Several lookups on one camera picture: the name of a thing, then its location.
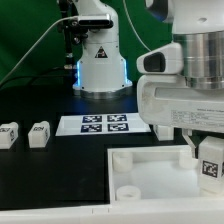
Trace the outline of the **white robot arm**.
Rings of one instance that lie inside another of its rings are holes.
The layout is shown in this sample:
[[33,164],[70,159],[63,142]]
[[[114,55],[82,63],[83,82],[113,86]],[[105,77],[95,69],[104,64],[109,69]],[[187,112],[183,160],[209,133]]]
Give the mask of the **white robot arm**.
[[[74,87],[86,96],[115,94],[130,87],[119,52],[118,15],[100,0],[72,0],[77,26],[87,39]],[[145,0],[157,20],[172,25],[172,41],[137,61],[137,106],[156,128],[179,128],[192,152],[201,156],[224,144],[224,0]]]

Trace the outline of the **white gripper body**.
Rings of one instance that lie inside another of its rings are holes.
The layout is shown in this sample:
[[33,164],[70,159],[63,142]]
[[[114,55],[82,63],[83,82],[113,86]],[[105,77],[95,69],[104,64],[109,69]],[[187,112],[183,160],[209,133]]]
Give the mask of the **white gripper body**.
[[177,75],[143,75],[137,105],[147,124],[224,133],[224,90],[188,88]]

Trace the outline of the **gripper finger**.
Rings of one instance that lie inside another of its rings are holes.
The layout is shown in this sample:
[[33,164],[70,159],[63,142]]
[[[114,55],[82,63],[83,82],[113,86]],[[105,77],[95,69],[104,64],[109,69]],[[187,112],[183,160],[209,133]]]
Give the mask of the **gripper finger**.
[[197,159],[198,158],[198,146],[200,144],[200,138],[193,133],[190,129],[183,129],[182,136],[186,143],[191,148],[192,157]]

